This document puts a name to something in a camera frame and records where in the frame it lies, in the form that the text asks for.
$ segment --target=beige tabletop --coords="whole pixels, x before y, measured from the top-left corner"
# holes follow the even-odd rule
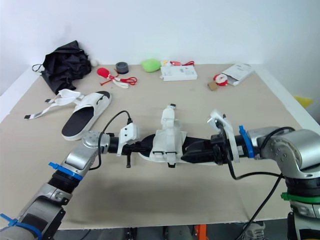
[[[120,88],[113,83],[100,86],[103,79],[94,68],[85,78],[74,81],[77,91],[89,94],[109,91],[112,103],[93,126],[101,131],[109,119],[128,110],[140,128],[141,138],[161,128],[163,109],[176,104],[175,116],[188,136],[210,138],[216,132],[206,123],[210,112],[225,113],[238,132],[267,126],[300,125],[281,101],[255,73],[240,85],[210,91],[207,83],[228,65],[196,65],[197,80],[164,82],[160,72],[144,72],[139,65],[130,66],[126,76],[139,79],[136,86]],[[79,143],[66,141],[61,129],[73,106],[53,109],[32,120],[26,114],[37,113],[48,105],[44,100],[54,94],[40,77],[0,124],[0,212],[16,217],[19,211],[47,182],[54,170],[49,162],[61,163]],[[114,121],[107,132],[118,133],[126,116]],[[62,229],[98,229],[159,225],[189,225],[247,221],[269,193],[276,181],[272,176],[251,176],[235,181],[228,166],[181,163],[168,168],[166,163],[143,160],[132,155],[132,168],[126,158],[115,154],[102,156],[102,167],[90,171],[75,189]],[[241,159],[234,164],[236,175],[252,171],[279,173],[272,160]],[[286,218],[288,202],[280,198],[286,190],[284,181],[265,205],[257,219]],[[6,222],[1,220],[0,227]]]

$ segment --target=black cable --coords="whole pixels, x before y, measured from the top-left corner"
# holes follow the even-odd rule
[[[282,179],[283,175],[280,174],[279,177],[277,178],[277,180],[275,181],[275,184],[273,185],[273,188],[271,189],[271,191],[269,192],[268,196],[266,196],[266,198],[263,200],[263,202],[261,203],[261,205],[259,206],[259,208],[255,211],[255,213],[253,214],[253,216],[251,217],[250,221],[247,223],[247,225],[243,228],[243,230],[241,231],[240,235],[235,238],[235,240],[239,240],[242,235],[245,233],[245,231],[249,228],[250,224],[252,224],[252,222],[255,220],[256,216],[259,214],[259,212],[261,211],[261,209],[265,206],[265,204],[268,202],[268,200],[271,198],[272,194],[274,194],[276,188],[278,187],[280,180]]]
[[[278,132],[281,132],[283,130],[291,130],[291,131],[294,131],[295,129],[293,127],[290,127],[290,126],[283,126],[283,127],[280,127],[272,132],[270,132],[266,137],[265,139],[263,140],[261,146],[260,146],[260,152],[261,150],[267,145],[267,142],[270,140],[270,138],[277,134]]]
[[[86,238],[86,236],[88,236],[88,234],[91,232],[91,229],[89,229],[87,232],[86,232],[86,234],[82,237],[82,238],[80,238],[79,240],[84,240],[85,238]]]
[[[218,128],[221,129],[222,133],[225,134],[223,131],[223,127],[219,127]],[[284,127],[280,127],[272,132],[270,132],[266,137],[265,139],[263,140],[262,144],[261,144],[261,147],[260,147],[260,152],[261,150],[266,146],[267,142],[270,140],[270,138],[275,135],[276,133],[278,132],[281,132],[283,130],[292,130],[294,131],[295,129],[290,127],[290,126],[284,126]],[[227,163],[228,163],[228,167],[229,167],[229,171],[230,171],[230,174],[232,176],[232,178],[234,180],[240,180],[240,179],[243,179],[243,178],[246,178],[246,177],[249,177],[249,176],[253,176],[253,175],[268,175],[268,176],[274,176],[274,177],[279,177],[281,176],[282,178],[285,178],[284,176],[282,176],[281,174],[277,174],[277,173],[273,173],[273,172],[268,172],[268,171],[254,171],[254,172],[249,172],[249,173],[246,173],[246,174],[243,174],[243,175],[240,175],[240,176],[236,176],[235,175],[235,171],[234,171],[234,167],[232,165],[232,162],[231,162],[231,157],[230,157],[230,153],[228,150],[226,150],[226,154],[227,154]]]
[[[230,171],[231,177],[234,180],[240,180],[240,179],[243,179],[245,177],[249,177],[249,176],[253,176],[253,175],[269,175],[269,176],[274,176],[274,177],[279,177],[280,176],[280,174],[276,174],[276,173],[268,172],[268,171],[254,171],[254,172],[249,172],[249,173],[246,173],[246,174],[243,174],[243,175],[240,175],[240,176],[236,176],[235,175],[235,171],[234,171],[234,167],[233,167],[232,162],[231,162],[230,153],[229,153],[228,150],[226,151],[226,154],[227,154],[227,158],[226,159],[227,159],[229,171]]]
[[[98,165],[95,166],[95,167],[90,168],[89,171],[100,168],[100,166],[101,166],[101,146],[100,146],[101,138],[102,138],[103,134],[105,133],[107,127],[111,124],[111,122],[112,122],[116,117],[118,117],[120,114],[123,114],[123,113],[126,113],[126,114],[128,115],[127,124],[132,123],[132,119],[131,119],[131,117],[130,117],[130,114],[129,114],[129,112],[126,111],[126,110],[122,110],[122,111],[118,112],[116,115],[114,115],[114,116],[110,119],[110,121],[105,125],[104,129],[102,130],[102,132],[100,132],[100,135],[99,135],[99,138],[98,138]]]
[[[32,66],[32,71],[38,72],[39,69],[41,68],[41,66],[42,66],[42,64],[35,64],[35,65],[33,65],[33,66]]]

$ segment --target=orange stand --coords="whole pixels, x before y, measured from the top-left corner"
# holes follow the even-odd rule
[[[198,240],[209,240],[207,237],[207,225],[200,224],[195,226],[195,232]]]

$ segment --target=green ball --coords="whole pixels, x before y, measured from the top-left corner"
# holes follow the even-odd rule
[[[154,58],[142,61],[141,65],[147,73],[155,72],[161,67],[160,61]]]

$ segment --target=green clamp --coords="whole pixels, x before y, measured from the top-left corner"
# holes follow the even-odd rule
[[[320,204],[320,196],[296,196],[283,192],[281,198],[285,201],[293,200],[306,204]]]

